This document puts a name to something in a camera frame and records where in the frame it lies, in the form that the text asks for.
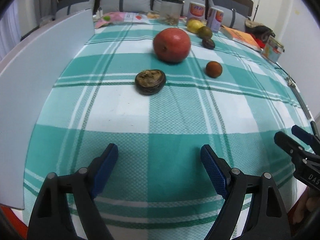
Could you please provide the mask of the person's right hand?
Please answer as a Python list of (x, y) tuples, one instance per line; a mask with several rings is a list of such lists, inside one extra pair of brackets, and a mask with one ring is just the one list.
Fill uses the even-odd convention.
[(300, 223), (306, 211), (312, 212), (317, 207), (319, 207), (319, 192), (307, 187), (297, 202), (292, 216), (292, 224)]

